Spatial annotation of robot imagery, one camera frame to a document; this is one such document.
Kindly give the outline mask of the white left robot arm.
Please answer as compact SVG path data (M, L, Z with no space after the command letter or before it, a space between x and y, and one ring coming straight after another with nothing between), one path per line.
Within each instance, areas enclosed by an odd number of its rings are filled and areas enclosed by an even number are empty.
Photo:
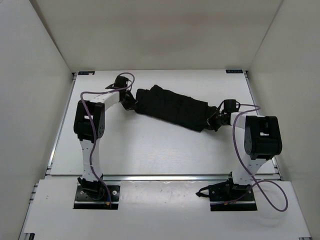
M134 108L137 101L131 90L135 80L132 73L122 72L103 91L80 93L73 124L82 150L83 173L78 183L95 201L105 199L109 204L112 201L110 189L104 182L99 151L100 140L106 129L106 111L118 103L126 110Z

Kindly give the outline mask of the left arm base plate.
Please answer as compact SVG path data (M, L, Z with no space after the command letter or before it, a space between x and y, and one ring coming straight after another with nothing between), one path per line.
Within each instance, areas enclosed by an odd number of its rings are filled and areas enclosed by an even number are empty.
M80 184L77 185L73 208L76 210L117 210L120 200L120 185L108 185L110 191L109 200L108 193L105 190L98 196L87 194Z

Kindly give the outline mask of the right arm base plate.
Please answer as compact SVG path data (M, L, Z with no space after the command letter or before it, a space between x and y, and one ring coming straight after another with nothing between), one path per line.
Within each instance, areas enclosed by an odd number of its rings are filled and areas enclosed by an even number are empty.
M209 198L211 212L258 210L252 186L235 184L231 178L202 187L195 194L200 198Z

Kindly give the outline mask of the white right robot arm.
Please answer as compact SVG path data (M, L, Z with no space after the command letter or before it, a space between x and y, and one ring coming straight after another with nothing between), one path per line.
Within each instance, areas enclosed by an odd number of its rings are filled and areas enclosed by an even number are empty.
M241 111L241 107L251 109ZM260 109L257 105L241 104L235 99L226 99L207 119L209 127L217 131L221 126L232 127L232 141L240 167L229 174L224 195L236 200L249 190L258 170L274 156L281 153L283 145L277 117L250 115ZM240 155L236 142L236 129L244 130L244 155Z

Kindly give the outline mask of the black pleated skirt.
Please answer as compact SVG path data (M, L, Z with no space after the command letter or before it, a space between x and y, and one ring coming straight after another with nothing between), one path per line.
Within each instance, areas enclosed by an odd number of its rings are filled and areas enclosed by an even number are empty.
M181 95L158 85L151 89L138 89L135 112L182 126L192 131L208 129L207 119L217 110L207 102Z

